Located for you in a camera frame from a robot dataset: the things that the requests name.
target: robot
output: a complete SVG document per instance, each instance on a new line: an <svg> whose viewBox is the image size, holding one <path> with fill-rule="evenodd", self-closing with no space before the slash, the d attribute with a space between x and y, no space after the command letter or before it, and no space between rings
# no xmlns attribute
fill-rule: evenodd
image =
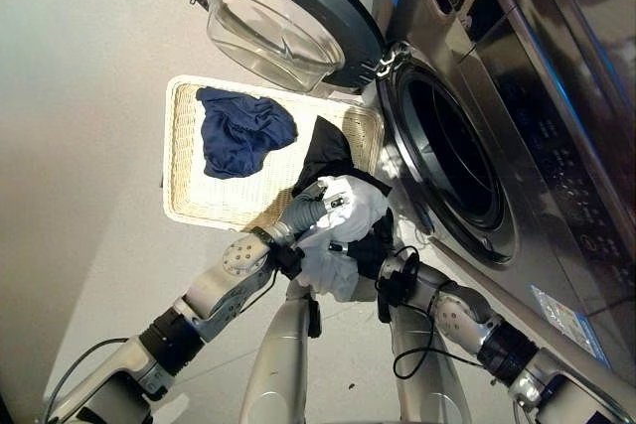
<svg viewBox="0 0 636 424"><path fill-rule="evenodd" d="M234 242L219 263L147 330L122 344L53 412L50 403L44 422L150 424L148 400L165 395L204 344L245 310L247 299L272 274L293 279L300 272L303 253L295 246L296 237L348 200L344 195L324 199L322 193L314 183L277 223ZM539 349L477 291L420 262L416 252L407 253L410 249L416 250L404 247L374 269L379 316L391 323L394 354L403 358L394 365L402 421L470 422L442 334L476 356L508 388L529 422L530 416L542 424L634 422L611 396L549 350ZM307 342L319 335L318 302L310 288L291 280L252 369L241 424L305 422Z"/></svg>

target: front-loading washing machine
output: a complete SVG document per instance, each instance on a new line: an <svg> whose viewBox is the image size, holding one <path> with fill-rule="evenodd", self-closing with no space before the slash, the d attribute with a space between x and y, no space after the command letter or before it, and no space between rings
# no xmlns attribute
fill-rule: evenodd
<svg viewBox="0 0 636 424"><path fill-rule="evenodd" d="M555 0L374 0L371 14L358 0L192 1L224 53L276 84L374 83L422 229L634 382L633 177L620 169L633 168L633 98L590 59L568 11ZM585 102L581 88L604 94ZM585 116L596 103L611 106L618 158Z"/></svg>

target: floor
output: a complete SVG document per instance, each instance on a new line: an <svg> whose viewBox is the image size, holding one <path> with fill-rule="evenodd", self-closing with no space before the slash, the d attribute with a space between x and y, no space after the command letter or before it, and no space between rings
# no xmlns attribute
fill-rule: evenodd
<svg viewBox="0 0 636 424"><path fill-rule="evenodd" d="M0 0L0 165L12 173L0 183L0 222L11 224L0 234L0 307L11 311L0 320L0 392L17 422L34 422L76 356L141 332L239 236L173 222L161 207L168 80L263 84L215 49L205 24L188 0ZM237 421L284 286L180 374L157 423ZM321 306L307 422L398 419L390 333L375 305L324 297ZM456 367L474 422L512 421L501 386Z"/></svg>

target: control panel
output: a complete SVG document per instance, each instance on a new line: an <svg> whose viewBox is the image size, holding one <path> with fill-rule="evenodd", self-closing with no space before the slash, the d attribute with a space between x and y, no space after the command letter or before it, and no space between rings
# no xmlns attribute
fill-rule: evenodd
<svg viewBox="0 0 636 424"><path fill-rule="evenodd" d="M634 262L511 25L506 21L497 26L477 45L476 51L495 82L607 305L632 298Z"/></svg>

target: laundry basket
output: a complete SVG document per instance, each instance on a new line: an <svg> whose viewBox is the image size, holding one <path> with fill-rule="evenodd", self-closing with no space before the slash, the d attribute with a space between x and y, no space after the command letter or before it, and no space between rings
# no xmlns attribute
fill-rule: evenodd
<svg viewBox="0 0 636 424"><path fill-rule="evenodd" d="M247 178L216 179L204 174L201 125L205 109L196 99L203 86L274 99L294 118L298 137L271 151L262 170ZM168 83L164 138L163 203L174 220L208 227L250 230L274 223L291 200L302 170L314 122L320 115L349 140L354 164L374 173L383 144L382 118L369 108L279 89L181 75Z"/></svg>

